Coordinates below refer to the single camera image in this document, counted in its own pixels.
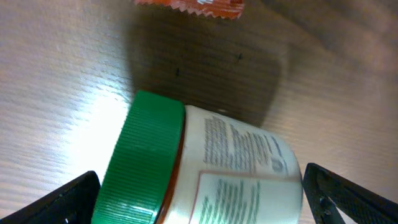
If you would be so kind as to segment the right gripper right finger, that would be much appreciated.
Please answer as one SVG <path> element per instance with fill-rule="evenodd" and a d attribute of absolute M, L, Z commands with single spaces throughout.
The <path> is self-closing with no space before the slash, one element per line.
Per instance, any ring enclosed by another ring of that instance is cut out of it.
<path fill-rule="evenodd" d="M 356 223 L 397 223 L 395 202 L 318 164 L 307 164 L 302 184 L 316 223 L 344 223 L 339 211 Z"/>

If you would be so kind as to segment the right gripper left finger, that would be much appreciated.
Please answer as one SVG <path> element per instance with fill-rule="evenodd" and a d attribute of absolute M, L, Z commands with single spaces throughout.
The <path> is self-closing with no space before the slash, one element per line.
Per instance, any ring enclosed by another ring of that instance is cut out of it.
<path fill-rule="evenodd" d="M 90 224 L 100 189 L 99 178 L 88 171 L 30 205 L 4 217 L 1 224 Z"/>

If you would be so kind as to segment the green lid white jar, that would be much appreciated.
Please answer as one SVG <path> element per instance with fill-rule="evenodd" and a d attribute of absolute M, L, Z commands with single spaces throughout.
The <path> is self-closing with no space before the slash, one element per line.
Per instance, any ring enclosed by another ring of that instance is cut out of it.
<path fill-rule="evenodd" d="M 297 158 L 280 137 L 137 92 L 96 199 L 93 223 L 297 223 Z"/>

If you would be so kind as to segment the orange snack bar wrapper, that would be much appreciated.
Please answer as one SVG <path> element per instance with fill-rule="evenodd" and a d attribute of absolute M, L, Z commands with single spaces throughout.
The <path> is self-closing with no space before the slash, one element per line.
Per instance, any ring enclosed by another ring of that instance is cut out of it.
<path fill-rule="evenodd" d="M 238 19 L 244 11 L 243 0 L 134 0 L 135 4 L 156 4 L 189 14 L 222 19 Z"/>

